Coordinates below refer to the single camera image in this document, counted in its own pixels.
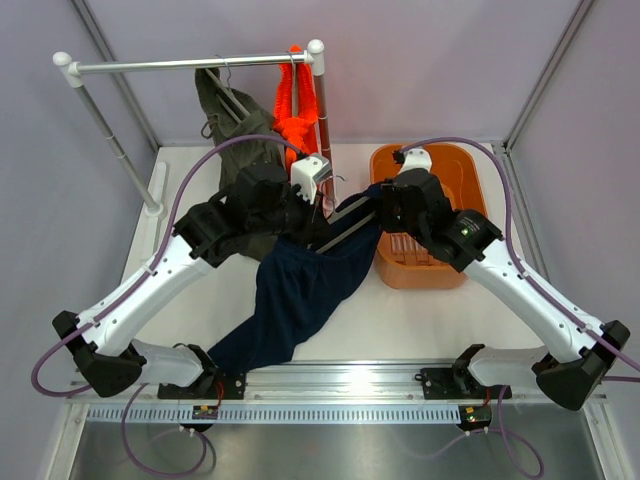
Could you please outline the orange shorts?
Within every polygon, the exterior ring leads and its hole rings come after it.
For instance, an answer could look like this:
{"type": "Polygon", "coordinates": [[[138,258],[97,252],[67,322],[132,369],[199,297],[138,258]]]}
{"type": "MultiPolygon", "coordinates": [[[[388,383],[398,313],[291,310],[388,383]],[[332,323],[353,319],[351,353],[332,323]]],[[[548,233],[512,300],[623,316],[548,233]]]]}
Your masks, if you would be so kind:
{"type": "Polygon", "coordinates": [[[275,95],[273,129],[301,152],[318,153],[318,108],[311,67],[288,62],[279,68],[281,79],[275,95]]]}

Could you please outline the navy blue shorts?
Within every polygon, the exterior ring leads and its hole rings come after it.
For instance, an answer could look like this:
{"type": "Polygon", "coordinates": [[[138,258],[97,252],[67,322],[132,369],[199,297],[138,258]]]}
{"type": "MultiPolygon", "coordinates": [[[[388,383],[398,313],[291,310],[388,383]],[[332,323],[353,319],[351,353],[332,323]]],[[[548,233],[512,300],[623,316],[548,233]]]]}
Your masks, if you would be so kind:
{"type": "Polygon", "coordinates": [[[380,237],[372,220],[322,254],[279,238],[258,268],[253,315],[208,350],[210,359],[226,375],[291,361],[360,287],[380,237]]]}

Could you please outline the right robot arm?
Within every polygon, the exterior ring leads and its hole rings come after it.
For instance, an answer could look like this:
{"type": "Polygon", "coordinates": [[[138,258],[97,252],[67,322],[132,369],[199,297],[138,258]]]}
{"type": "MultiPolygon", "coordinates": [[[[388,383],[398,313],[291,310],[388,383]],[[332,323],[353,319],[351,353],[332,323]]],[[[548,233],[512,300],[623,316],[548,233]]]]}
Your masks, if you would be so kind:
{"type": "Polygon", "coordinates": [[[541,340],[539,348],[467,348],[455,361],[453,385],[474,397],[486,387],[540,390],[557,405],[579,410],[610,370],[630,337],[614,320],[604,323],[575,309],[513,252],[501,230],[474,209],[455,209],[438,177],[423,168],[381,185],[381,225],[406,233],[436,260],[482,285],[541,340]]]}

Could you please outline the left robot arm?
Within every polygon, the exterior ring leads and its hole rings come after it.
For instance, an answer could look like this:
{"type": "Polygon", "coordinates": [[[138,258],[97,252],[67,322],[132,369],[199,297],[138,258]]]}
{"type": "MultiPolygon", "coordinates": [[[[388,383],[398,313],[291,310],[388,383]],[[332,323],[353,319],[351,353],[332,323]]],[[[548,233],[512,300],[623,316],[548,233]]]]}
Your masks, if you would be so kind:
{"type": "Polygon", "coordinates": [[[217,367],[197,345],[142,342],[138,332],[174,297],[208,275],[255,237],[289,235],[303,244],[328,232],[318,198],[332,174],[317,154],[290,169],[272,164],[243,168],[234,183],[195,204],[168,230],[157,252],[105,299],[53,320],[89,387],[109,398],[136,384],[161,384],[191,398],[208,396],[217,367]]]}

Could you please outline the olive green shorts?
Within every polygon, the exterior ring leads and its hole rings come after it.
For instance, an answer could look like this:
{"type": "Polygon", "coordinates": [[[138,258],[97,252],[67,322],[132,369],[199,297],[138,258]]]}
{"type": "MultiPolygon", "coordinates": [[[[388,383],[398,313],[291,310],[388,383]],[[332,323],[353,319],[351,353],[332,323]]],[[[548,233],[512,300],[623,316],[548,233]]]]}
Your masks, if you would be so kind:
{"type": "MultiPolygon", "coordinates": [[[[207,116],[205,127],[221,158],[221,183],[235,178],[238,171],[253,164],[274,164],[283,168],[278,147],[280,138],[272,131],[274,118],[248,95],[231,89],[250,115],[237,123],[220,102],[218,89],[205,73],[195,71],[195,84],[201,107],[207,116]]],[[[273,250],[279,236],[257,238],[247,245],[221,245],[219,217],[220,190],[207,202],[191,207],[176,224],[176,232],[187,242],[194,241],[194,252],[212,267],[219,267],[227,258],[239,252],[262,261],[273,250]]]]}

